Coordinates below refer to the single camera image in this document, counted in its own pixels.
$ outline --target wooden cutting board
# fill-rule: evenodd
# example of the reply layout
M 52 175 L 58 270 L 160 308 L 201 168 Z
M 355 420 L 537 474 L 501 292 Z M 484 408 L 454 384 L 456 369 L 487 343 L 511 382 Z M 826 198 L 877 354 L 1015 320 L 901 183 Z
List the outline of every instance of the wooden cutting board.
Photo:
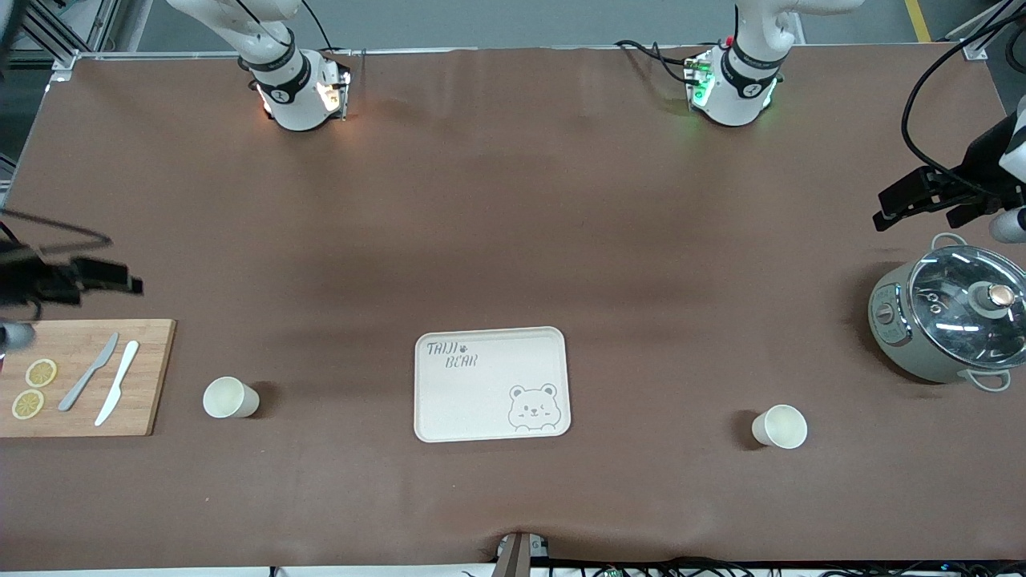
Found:
M 42 320 L 35 329 L 32 346 L 7 354 L 0 368 L 0 437 L 150 434 L 171 351 L 173 320 Z M 71 411 L 57 411 L 61 399 L 115 332 L 119 334 L 118 344 L 110 360 L 92 376 Z M 128 341 L 139 341 L 139 352 L 121 383 L 121 400 L 107 421 L 96 427 L 93 422 L 111 390 Z M 17 420 L 11 407 L 18 393 L 31 388 L 25 372 L 40 358 L 56 363 L 56 378 L 38 389 L 45 396 L 43 410 L 31 419 Z

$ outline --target electric pot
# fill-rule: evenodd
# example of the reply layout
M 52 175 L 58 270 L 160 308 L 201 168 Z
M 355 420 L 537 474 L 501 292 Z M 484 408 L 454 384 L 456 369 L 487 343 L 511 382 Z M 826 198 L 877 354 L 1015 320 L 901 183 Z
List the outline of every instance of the electric pot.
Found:
M 955 244 L 938 247 L 938 241 Z M 937 383 L 969 381 L 987 392 L 1026 363 L 1026 275 L 1004 257 L 952 233 L 883 276 L 869 299 L 873 337 L 892 360 Z M 997 378 L 990 387 L 981 377 Z

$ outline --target pot lid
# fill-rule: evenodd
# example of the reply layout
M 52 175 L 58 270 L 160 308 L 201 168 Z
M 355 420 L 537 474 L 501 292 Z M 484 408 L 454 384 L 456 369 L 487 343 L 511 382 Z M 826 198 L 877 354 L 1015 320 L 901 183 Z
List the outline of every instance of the pot lid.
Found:
M 944 246 L 912 267 L 909 287 L 913 318 L 948 355 L 991 371 L 1026 362 L 1026 277 L 1013 262 Z

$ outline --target white paper cup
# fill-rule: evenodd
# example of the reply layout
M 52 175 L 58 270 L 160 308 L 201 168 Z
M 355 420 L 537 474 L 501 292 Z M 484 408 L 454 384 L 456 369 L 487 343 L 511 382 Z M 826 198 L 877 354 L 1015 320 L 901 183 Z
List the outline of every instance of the white paper cup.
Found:
M 203 410 L 215 419 L 248 417 L 260 406 L 260 395 L 235 377 L 222 377 L 206 387 Z
M 752 434 L 767 447 L 797 449 L 808 436 L 808 424 L 794 407 L 778 405 L 755 418 Z

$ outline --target white plastic knife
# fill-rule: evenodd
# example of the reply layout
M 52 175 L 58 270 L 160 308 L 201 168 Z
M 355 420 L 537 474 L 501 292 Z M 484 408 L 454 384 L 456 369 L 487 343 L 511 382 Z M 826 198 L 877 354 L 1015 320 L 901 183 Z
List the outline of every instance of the white plastic knife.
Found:
M 128 341 L 128 344 L 125 345 L 125 352 L 121 354 L 121 367 L 118 367 L 118 374 L 114 377 L 111 392 L 107 393 L 107 400 L 104 401 L 104 407 L 100 410 L 100 415 L 96 415 L 96 422 L 93 423 L 94 426 L 98 427 L 103 425 L 104 421 L 114 412 L 114 408 L 118 406 L 118 400 L 121 399 L 121 381 L 124 380 L 125 374 L 128 373 L 128 367 L 131 366 L 132 359 L 135 358 L 137 350 L 139 341 Z

